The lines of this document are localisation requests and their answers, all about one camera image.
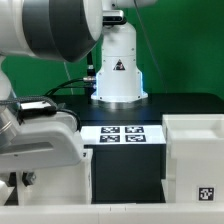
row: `black table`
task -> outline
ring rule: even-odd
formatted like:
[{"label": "black table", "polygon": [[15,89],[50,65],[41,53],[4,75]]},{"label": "black table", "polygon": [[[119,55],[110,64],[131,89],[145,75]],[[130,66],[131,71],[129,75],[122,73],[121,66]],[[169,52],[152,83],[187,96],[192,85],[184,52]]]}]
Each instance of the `black table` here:
[{"label": "black table", "polygon": [[[85,96],[54,96],[76,112],[85,126],[161,125],[164,114],[221,114],[224,102],[203,93],[151,94],[144,106],[108,110]],[[86,145],[93,148],[93,203],[165,202],[165,145]]]}]

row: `green screen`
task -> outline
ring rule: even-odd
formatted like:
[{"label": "green screen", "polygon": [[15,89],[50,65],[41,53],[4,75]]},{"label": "green screen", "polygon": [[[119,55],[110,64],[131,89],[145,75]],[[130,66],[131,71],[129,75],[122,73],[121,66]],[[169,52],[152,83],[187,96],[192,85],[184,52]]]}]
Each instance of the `green screen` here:
[{"label": "green screen", "polygon": [[[137,65],[144,74],[145,91],[165,92],[135,9],[124,12],[137,30]],[[223,12],[223,0],[159,0],[153,6],[140,9],[168,93],[204,92],[224,98]],[[93,56],[99,70],[100,43],[93,50]],[[67,66],[72,78],[86,75],[85,58]],[[10,56],[2,67],[18,96],[44,94],[68,80],[61,62]],[[60,94],[71,94],[71,91],[60,91]]]}]

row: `warning label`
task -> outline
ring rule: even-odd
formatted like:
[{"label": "warning label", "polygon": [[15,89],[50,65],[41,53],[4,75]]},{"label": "warning label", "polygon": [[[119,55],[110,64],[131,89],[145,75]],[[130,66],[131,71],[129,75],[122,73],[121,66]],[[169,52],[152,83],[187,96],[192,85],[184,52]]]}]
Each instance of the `warning label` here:
[{"label": "warning label", "polygon": [[124,65],[123,65],[121,60],[119,60],[117,62],[116,66],[114,67],[114,70],[115,71],[124,71],[125,70],[125,67],[124,67]]}]

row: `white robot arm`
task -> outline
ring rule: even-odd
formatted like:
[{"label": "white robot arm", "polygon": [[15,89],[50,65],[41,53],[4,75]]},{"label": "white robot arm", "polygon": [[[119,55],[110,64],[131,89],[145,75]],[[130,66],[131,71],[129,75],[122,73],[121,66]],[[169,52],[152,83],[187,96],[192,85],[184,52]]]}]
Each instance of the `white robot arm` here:
[{"label": "white robot arm", "polygon": [[[102,18],[100,0],[0,0],[0,66],[6,55],[80,60],[99,39]],[[60,112],[19,125],[11,106],[1,104],[12,95],[0,71],[0,172],[79,163],[77,120]]]}]

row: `white container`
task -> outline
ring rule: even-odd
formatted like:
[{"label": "white container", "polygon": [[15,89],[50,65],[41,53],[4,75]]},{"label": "white container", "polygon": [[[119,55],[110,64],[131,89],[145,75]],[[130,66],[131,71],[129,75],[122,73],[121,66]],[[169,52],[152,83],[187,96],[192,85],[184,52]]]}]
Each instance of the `white container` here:
[{"label": "white container", "polygon": [[221,114],[163,116],[167,202],[224,201],[223,118]]}]

